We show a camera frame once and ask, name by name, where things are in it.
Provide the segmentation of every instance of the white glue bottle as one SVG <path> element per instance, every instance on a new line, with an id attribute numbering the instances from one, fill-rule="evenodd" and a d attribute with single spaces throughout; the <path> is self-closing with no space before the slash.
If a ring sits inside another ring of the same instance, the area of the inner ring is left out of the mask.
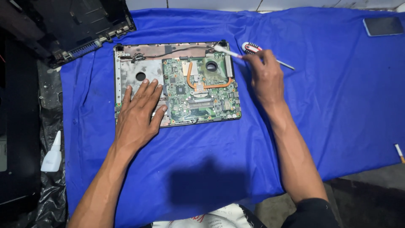
<path id="1" fill-rule="evenodd" d="M 60 162 L 62 161 L 62 153 L 60 152 L 60 131 L 56 134 L 51 150 L 45 155 L 42 162 L 41 171 L 56 172 L 59 170 Z"/>

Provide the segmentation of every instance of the hand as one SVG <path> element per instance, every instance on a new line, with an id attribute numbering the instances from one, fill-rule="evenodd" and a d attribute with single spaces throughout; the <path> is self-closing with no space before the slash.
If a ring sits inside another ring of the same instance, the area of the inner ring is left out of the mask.
<path id="1" fill-rule="evenodd" d="M 258 51 L 243 59 L 252 67 L 252 87 L 267 113 L 270 115 L 277 107 L 284 106 L 284 74 L 272 51 Z"/>
<path id="2" fill-rule="evenodd" d="M 167 106 L 162 105 L 151 120 L 152 111 L 162 93 L 162 85 L 158 85 L 156 79 L 150 84 L 145 79 L 132 100 L 131 93 L 132 87 L 127 86 L 111 146 L 116 154 L 129 160 L 159 132 L 160 122 L 167 110 Z"/>

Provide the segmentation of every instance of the smartphone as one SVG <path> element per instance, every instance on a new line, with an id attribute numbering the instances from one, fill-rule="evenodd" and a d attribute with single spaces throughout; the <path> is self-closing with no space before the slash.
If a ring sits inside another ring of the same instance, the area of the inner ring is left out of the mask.
<path id="1" fill-rule="evenodd" d="M 364 18 L 364 27 L 370 37 L 399 35 L 404 28 L 398 17 Z"/>

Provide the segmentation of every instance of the blue cloth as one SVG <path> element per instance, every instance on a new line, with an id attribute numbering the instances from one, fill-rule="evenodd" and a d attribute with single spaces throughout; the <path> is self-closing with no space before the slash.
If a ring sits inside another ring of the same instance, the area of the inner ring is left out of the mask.
<path id="1" fill-rule="evenodd" d="M 188 9 L 132 12 L 137 31 L 62 67 L 66 188 L 72 215 L 114 139 L 117 43 L 249 41 L 296 68 L 284 71 L 285 99 L 324 180 L 400 162 L 405 146 L 405 36 L 368 37 L 365 17 L 405 14 L 295 8 L 260 14 Z M 269 123 L 234 59 L 242 118 L 170 127 L 130 165 L 116 227 L 184 219 L 283 192 Z"/>

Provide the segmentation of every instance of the black sleeve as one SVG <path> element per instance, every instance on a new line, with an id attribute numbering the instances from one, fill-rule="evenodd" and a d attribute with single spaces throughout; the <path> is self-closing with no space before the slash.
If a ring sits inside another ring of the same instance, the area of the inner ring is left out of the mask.
<path id="1" fill-rule="evenodd" d="M 297 210 L 284 221 L 281 228 L 338 228 L 339 223 L 333 215 L 330 204 L 323 199 L 312 198 L 302 200 Z"/>

